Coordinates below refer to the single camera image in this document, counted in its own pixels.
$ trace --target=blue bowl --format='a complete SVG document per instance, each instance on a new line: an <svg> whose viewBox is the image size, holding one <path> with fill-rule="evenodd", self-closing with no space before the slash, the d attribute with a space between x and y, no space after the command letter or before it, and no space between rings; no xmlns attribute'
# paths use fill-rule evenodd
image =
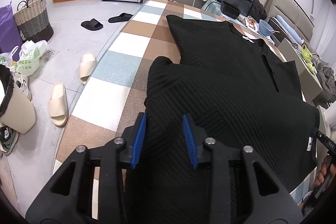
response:
<svg viewBox="0 0 336 224"><path fill-rule="evenodd" d="M259 32L264 35L265 37L269 36L272 34L271 31L273 28L264 20L260 19L259 21Z"/></svg>

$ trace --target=beige trash bin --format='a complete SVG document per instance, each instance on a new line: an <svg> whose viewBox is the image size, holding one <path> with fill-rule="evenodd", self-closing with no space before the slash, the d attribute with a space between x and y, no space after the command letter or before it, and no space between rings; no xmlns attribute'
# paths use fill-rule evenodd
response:
<svg viewBox="0 0 336 224"><path fill-rule="evenodd" d="M0 79L0 122L19 133L27 133L36 121L34 106L3 65L0 65Z"/></svg>

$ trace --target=purple bag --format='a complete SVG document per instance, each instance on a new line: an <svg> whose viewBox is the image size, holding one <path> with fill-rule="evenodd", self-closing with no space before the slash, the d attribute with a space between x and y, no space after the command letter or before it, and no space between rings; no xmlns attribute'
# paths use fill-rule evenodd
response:
<svg viewBox="0 0 336 224"><path fill-rule="evenodd" d="M21 48L22 45L11 4L0 7L0 53L11 52L15 46ZM19 51L13 55L13 60L19 60Z"/></svg>

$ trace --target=sofa backrest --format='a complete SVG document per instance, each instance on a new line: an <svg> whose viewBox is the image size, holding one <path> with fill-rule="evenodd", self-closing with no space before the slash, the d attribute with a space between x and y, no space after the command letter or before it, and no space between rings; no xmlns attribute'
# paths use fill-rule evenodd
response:
<svg viewBox="0 0 336 224"><path fill-rule="evenodd" d="M280 15L299 37L307 42L310 41L314 25L294 0L267 0L264 8L267 13L266 21Z"/></svg>

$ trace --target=black slipper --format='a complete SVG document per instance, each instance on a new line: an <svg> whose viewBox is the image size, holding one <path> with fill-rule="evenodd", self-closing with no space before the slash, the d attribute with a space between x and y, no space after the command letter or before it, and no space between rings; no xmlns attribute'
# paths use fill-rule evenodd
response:
<svg viewBox="0 0 336 224"><path fill-rule="evenodd" d="M133 15L131 14L127 14L127 13L122 13L120 14L120 16L118 17L111 17L109 19L110 23L116 23L116 22L125 22L125 21L129 21L131 19Z"/></svg>
<svg viewBox="0 0 336 224"><path fill-rule="evenodd" d="M97 31L100 30L103 27L103 24L101 24L96 19L92 18L90 21L84 21L81 23L81 26L85 29L88 29L90 31Z"/></svg>

